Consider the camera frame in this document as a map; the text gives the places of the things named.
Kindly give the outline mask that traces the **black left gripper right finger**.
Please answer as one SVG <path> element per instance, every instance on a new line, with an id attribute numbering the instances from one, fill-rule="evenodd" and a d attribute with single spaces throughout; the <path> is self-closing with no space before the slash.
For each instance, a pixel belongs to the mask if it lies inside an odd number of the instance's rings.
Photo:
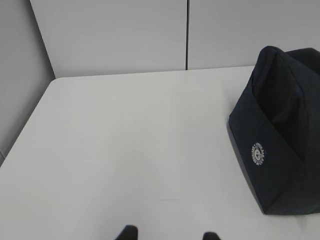
<path id="1" fill-rule="evenodd" d="M 215 232 L 208 231 L 203 234 L 202 240 L 221 240 L 221 239 Z"/>

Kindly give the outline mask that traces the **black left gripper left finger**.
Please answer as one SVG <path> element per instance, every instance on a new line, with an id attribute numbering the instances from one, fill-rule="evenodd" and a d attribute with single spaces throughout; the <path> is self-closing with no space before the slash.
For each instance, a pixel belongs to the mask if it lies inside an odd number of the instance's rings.
<path id="1" fill-rule="evenodd" d="M 135 225 L 126 225 L 116 237 L 116 240 L 138 240 L 138 238 L 138 228 Z"/>

